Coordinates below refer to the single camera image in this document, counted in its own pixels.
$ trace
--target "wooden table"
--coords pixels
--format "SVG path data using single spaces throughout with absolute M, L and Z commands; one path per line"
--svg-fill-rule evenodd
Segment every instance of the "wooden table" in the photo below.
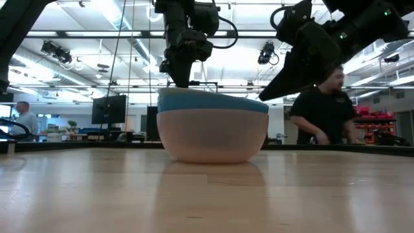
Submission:
M 261 151 L 191 165 L 164 150 L 0 159 L 2 233 L 413 232 L 414 159 Z

